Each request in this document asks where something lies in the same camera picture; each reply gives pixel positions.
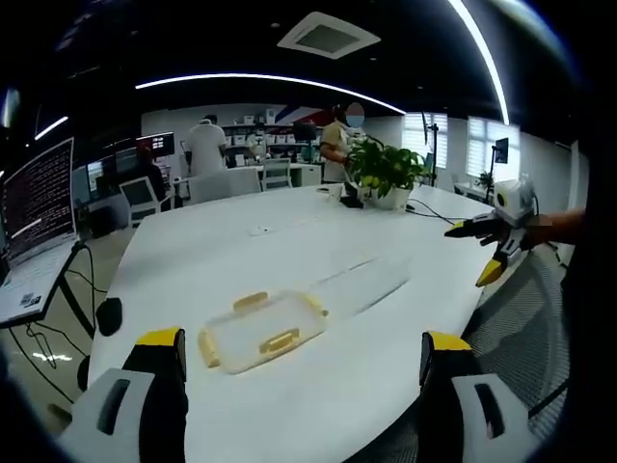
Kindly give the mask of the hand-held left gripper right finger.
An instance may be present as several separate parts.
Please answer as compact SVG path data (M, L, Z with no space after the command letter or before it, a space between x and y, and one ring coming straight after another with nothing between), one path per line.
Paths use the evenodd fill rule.
M457 336L422 334L417 403L419 462L525 462L541 447L524 403Z

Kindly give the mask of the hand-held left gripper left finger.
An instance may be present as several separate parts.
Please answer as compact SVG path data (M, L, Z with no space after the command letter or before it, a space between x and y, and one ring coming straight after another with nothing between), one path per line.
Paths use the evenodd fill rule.
M141 336L81 395L59 444L73 462L184 462L185 330Z

